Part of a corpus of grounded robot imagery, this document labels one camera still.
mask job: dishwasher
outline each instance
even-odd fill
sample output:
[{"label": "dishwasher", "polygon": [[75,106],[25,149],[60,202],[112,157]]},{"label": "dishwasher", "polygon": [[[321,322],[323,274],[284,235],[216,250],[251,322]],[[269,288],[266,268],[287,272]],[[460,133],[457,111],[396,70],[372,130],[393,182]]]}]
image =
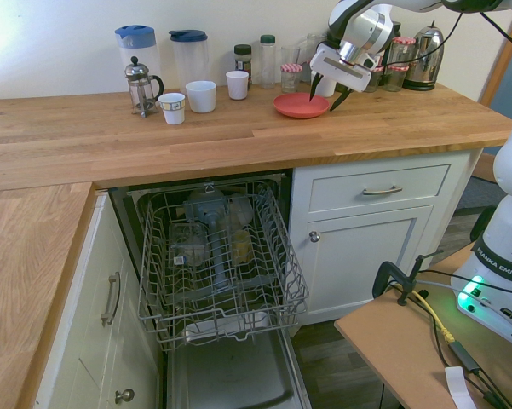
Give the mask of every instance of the dishwasher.
[{"label": "dishwasher", "polygon": [[285,173],[112,189],[167,409],[310,409],[288,329],[308,289]]}]

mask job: pink plate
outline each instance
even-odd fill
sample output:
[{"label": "pink plate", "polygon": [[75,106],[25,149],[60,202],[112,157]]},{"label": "pink plate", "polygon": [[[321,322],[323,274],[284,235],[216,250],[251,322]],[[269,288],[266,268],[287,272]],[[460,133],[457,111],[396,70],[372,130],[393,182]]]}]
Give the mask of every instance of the pink plate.
[{"label": "pink plate", "polygon": [[330,103],[326,98],[315,95],[313,100],[309,101],[308,97],[309,94],[306,92],[283,94],[277,96],[273,104],[278,112],[293,118],[319,117],[330,108]]}]

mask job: cable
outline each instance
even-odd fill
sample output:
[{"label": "cable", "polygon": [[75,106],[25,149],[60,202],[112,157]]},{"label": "cable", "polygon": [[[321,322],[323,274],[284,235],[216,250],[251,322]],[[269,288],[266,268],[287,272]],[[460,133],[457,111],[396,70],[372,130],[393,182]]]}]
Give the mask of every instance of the cable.
[{"label": "cable", "polygon": [[[399,288],[402,288],[401,284],[398,284],[397,286],[395,286],[395,285],[390,285],[390,286],[395,288],[396,290],[398,290]],[[440,320],[440,317],[437,316],[435,311],[429,306],[429,304],[426,302],[426,300],[420,294],[418,294],[416,291],[413,291],[412,295],[418,299],[418,301],[426,308],[426,311],[428,312],[428,314],[430,314],[432,316],[432,318],[434,318],[435,323],[437,324],[437,326],[439,327],[439,329],[441,331],[441,334],[443,334],[443,337],[445,338],[445,341],[447,343],[454,343],[454,337],[449,332],[449,330],[447,330],[445,328],[445,326],[443,325],[443,323]]]},{"label": "cable", "polygon": [[382,67],[383,68],[386,68],[387,66],[392,66],[394,64],[406,64],[406,63],[410,63],[410,62],[415,62],[415,61],[419,61],[421,60],[422,58],[426,58],[427,56],[429,55],[432,55],[434,52],[436,52],[438,49],[440,49],[441,47],[443,47],[445,45],[445,43],[448,41],[449,38],[451,38],[451,35],[454,33],[454,31],[457,29],[457,26],[458,26],[458,23],[460,22],[460,19],[462,19],[462,16],[463,16],[463,13],[460,13],[460,15],[458,16],[457,18],[457,22],[454,23],[454,26],[452,27],[451,29],[451,32],[449,32],[449,35],[446,36],[446,39],[443,40],[443,43],[441,43],[440,45],[438,45],[435,49],[432,49],[429,53],[426,53],[425,55],[421,55],[420,57],[417,57],[413,60],[407,60],[407,61],[396,61],[396,62],[389,62],[388,64],[384,64]]},{"label": "cable", "polygon": [[494,389],[500,394],[500,396],[502,396],[503,400],[505,400],[505,403],[507,403],[509,406],[512,407],[512,403],[508,400],[508,398],[505,397],[505,395],[503,394],[503,392],[500,390],[500,388],[494,383],[494,381],[491,379],[491,377],[488,376],[488,373],[486,373],[486,371],[481,368],[480,371],[482,372],[483,375],[485,375],[486,379],[488,379],[488,382],[491,383],[491,385],[494,387]]},{"label": "cable", "polygon": [[509,40],[510,43],[512,43],[512,37],[507,33],[505,32],[502,27],[500,27],[498,24],[496,24],[488,15],[486,15],[485,13],[480,13],[480,15],[483,16],[483,19],[485,19],[486,21],[488,21],[489,23],[491,23],[491,26],[493,26],[495,29],[497,29],[499,31],[500,34],[502,34],[506,39]]},{"label": "cable", "polygon": [[[455,279],[462,279],[463,281],[471,282],[471,279],[467,279],[465,277],[462,277],[461,275],[445,273],[445,272],[439,271],[439,270],[432,270],[432,269],[421,270],[419,273],[436,273],[436,274],[446,275],[447,277],[454,277]],[[512,294],[512,290],[508,290],[507,288],[503,288],[503,287],[496,287],[495,285],[492,285],[492,284],[477,283],[477,285],[481,285],[483,287],[488,287],[488,288],[493,288],[494,290],[499,290],[499,291],[508,292],[509,294]]]},{"label": "cable", "polygon": [[381,391],[381,401],[378,404],[378,409],[381,409],[383,407],[383,398],[384,398],[384,383],[383,383],[383,390]]},{"label": "cable", "polygon": [[[390,282],[388,283],[388,285],[389,285],[390,287],[394,288],[394,289],[395,289],[395,290],[397,290],[397,291],[401,291],[401,289],[400,289],[399,287],[397,287],[397,286],[395,286],[395,285],[392,285],[392,284],[391,284],[391,283],[394,283],[394,282],[396,282],[396,283],[397,283],[397,281],[396,281],[396,280],[392,280],[392,281],[390,281]],[[443,364],[443,366],[444,366],[445,368],[447,368],[447,367],[451,366],[451,365],[446,361],[445,356],[443,355],[443,350],[441,349],[440,339],[439,339],[439,336],[438,336],[438,334],[437,334],[437,322],[435,321],[434,316],[433,316],[433,315],[432,315],[432,314],[431,314],[431,313],[430,313],[430,312],[429,312],[429,311],[428,311],[428,310],[427,310],[427,309],[426,309],[422,304],[419,304],[419,303],[417,302],[417,300],[415,300],[415,299],[413,299],[413,298],[411,298],[411,297],[409,297],[409,300],[411,300],[411,301],[412,301],[412,303],[413,303],[415,306],[419,307],[419,308],[420,308],[421,310],[423,310],[426,314],[428,314],[428,315],[429,315],[429,317],[432,319],[433,324],[434,324],[435,345],[436,345],[436,347],[437,347],[437,352],[438,352],[438,355],[439,355],[439,357],[440,357],[440,359],[441,359],[441,363]],[[476,388],[476,389],[477,389],[477,390],[478,390],[482,395],[484,395],[484,394],[485,394],[485,391],[484,391],[484,390],[483,390],[483,389],[482,389],[482,388],[481,388],[477,383],[475,383],[474,381],[472,381],[471,379],[469,379],[466,375],[464,375],[464,377],[463,377],[463,378],[466,380],[466,382],[471,383],[471,385],[473,385],[473,387],[474,387],[474,388]]]},{"label": "cable", "polygon": [[503,315],[502,312],[499,309],[497,309],[496,307],[491,305],[489,302],[486,302],[483,299],[477,298],[476,296],[474,296],[473,294],[471,294],[469,292],[461,291],[461,290],[459,290],[457,288],[454,288],[452,285],[435,283],[434,281],[417,280],[417,283],[418,284],[425,284],[425,285],[435,285],[436,287],[443,287],[443,288],[448,288],[449,290],[453,290],[453,291],[456,291],[456,292],[461,292],[462,294],[465,294],[466,296],[476,300],[477,302],[480,302],[480,304],[483,305],[484,307],[487,307],[487,308],[491,309],[496,314],[498,314],[500,317],[502,317],[505,322],[508,322],[512,326],[512,320],[510,320],[505,315]]},{"label": "cable", "polygon": [[[491,385],[488,384],[488,382],[479,374],[479,372],[474,372],[474,375],[486,386],[486,388],[493,394],[499,401],[501,401],[500,396],[497,394],[497,392],[492,388]],[[512,409],[511,402],[508,400],[506,401],[507,405]]]}]

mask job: cabinet handle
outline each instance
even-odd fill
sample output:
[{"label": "cabinet handle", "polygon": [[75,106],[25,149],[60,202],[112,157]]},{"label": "cabinet handle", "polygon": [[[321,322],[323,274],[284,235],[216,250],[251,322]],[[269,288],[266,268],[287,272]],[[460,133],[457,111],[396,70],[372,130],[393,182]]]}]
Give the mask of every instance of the cabinet handle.
[{"label": "cabinet handle", "polygon": [[318,232],[310,232],[308,234],[308,237],[310,237],[310,241],[312,241],[313,243],[318,243],[320,241],[320,235],[318,234]]},{"label": "cabinet handle", "polygon": [[126,389],[123,391],[123,393],[119,393],[118,390],[116,390],[116,405],[122,401],[124,402],[131,402],[135,398],[135,391],[133,389]]},{"label": "cabinet handle", "polygon": [[[110,291],[108,292],[108,300],[106,301],[106,312],[101,315],[102,326],[106,326],[106,324],[111,325],[118,311],[119,296],[121,295],[121,276],[119,275],[119,271],[116,271],[115,274],[108,277],[108,281],[110,282]],[[113,311],[108,311],[107,309],[110,307],[110,300],[113,294],[113,283],[118,283],[118,298],[116,299]]]},{"label": "cabinet handle", "polygon": [[402,190],[403,190],[403,187],[396,187],[394,185],[389,190],[367,190],[367,189],[364,189],[364,191],[361,194],[364,194],[365,196],[378,196],[379,194],[397,193],[397,192],[401,192]]}]

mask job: wire basket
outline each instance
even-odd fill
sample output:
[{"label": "wire basket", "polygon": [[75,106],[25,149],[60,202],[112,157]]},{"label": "wire basket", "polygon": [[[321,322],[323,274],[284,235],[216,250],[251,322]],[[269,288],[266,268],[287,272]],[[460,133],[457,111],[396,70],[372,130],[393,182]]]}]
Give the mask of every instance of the wire basket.
[{"label": "wire basket", "polygon": [[[235,226],[224,197],[216,200],[224,214],[212,232],[187,219],[185,194],[153,193],[147,201],[139,316],[162,350],[221,337],[244,341],[294,326],[306,311],[307,286],[273,191],[263,183],[244,190],[257,192],[242,196],[253,209],[250,224]],[[188,245],[167,240],[171,225],[195,232]]]}]

